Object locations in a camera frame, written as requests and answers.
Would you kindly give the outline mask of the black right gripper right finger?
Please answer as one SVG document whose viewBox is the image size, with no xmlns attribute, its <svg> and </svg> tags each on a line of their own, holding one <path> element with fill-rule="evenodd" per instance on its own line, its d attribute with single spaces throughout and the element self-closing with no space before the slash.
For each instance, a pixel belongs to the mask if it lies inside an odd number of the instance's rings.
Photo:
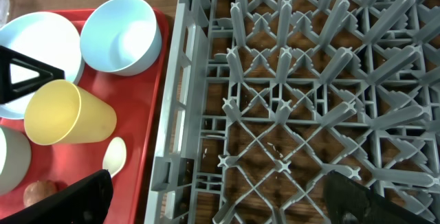
<svg viewBox="0 0 440 224">
<path fill-rule="evenodd" d="M 323 197 L 332 224 L 429 222 L 334 170 L 325 176 Z"/>
</svg>

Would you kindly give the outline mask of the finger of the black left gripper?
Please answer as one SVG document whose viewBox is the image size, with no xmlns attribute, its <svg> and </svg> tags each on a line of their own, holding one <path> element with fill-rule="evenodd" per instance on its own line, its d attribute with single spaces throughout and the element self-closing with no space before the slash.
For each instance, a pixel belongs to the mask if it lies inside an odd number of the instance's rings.
<svg viewBox="0 0 440 224">
<path fill-rule="evenodd" d="M 35 92 L 44 84 L 65 78 L 62 69 L 1 46 L 1 103 Z"/>
</svg>

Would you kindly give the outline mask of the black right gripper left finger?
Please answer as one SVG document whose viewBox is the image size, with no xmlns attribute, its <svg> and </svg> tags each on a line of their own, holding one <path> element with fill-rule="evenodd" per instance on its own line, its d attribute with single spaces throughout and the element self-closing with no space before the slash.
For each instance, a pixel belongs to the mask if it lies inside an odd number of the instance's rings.
<svg viewBox="0 0 440 224">
<path fill-rule="evenodd" d="M 111 175 L 102 169 L 1 219 L 1 224 L 103 223 L 112 197 Z"/>
</svg>

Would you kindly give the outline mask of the yellow plastic cup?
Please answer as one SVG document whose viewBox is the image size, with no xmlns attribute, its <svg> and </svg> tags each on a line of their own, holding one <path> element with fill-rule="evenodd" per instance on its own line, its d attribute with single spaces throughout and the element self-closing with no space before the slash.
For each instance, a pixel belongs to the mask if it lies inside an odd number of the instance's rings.
<svg viewBox="0 0 440 224">
<path fill-rule="evenodd" d="M 66 80 L 37 90 L 24 115 L 24 129 L 41 146 L 101 142 L 115 131 L 116 112 L 109 104 Z"/>
</svg>

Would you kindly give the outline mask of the white plastic spoon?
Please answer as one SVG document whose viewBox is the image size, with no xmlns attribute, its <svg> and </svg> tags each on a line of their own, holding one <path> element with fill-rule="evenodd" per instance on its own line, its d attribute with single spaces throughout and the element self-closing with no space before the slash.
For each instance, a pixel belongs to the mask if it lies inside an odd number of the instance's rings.
<svg viewBox="0 0 440 224">
<path fill-rule="evenodd" d="M 111 178 L 115 177 L 124 167 L 127 160 L 127 147 L 121 137 L 114 137 L 107 146 L 102 161 L 102 168 L 107 170 Z"/>
</svg>

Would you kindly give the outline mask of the light blue bowl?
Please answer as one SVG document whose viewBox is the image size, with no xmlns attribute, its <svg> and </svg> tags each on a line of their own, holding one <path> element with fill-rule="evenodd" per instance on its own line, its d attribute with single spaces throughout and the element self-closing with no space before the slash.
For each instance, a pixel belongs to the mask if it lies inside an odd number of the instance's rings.
<svg viewBox="0 0 440 224">
<path fill-rule="evenodd" d="M 109 0 L 96 8 L 80 34 L 80 50 L 93 69 L 134 76 L 152 66 L 162 49 L 162 34 L 145 0 Z"/>
</svg>

